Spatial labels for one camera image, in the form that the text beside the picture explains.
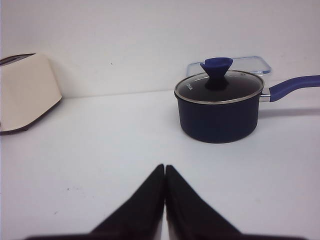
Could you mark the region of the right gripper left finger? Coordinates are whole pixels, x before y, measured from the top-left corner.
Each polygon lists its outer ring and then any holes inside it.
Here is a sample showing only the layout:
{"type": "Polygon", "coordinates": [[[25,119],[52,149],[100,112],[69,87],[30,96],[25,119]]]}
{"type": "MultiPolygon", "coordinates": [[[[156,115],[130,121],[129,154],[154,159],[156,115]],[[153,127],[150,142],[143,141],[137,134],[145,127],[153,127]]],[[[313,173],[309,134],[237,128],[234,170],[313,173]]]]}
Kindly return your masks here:
{"type": "Polygon", "coordinates": [[[162,222],[165,168],[158,165],[134,194],[91,231],[106,240],[152,240],[162,222]]]}

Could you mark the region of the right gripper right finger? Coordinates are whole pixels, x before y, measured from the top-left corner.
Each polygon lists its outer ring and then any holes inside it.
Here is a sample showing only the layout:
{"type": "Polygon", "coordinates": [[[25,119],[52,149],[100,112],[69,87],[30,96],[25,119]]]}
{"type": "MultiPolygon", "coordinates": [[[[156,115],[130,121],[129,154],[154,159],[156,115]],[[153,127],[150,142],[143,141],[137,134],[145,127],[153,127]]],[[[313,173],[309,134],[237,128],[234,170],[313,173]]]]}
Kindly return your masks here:
{"type": "Polygon", "coordinates": [[[167,165],[166,215],[171,240],[246,240],[247,235],[208,205],[172,166],[167,165]]]}

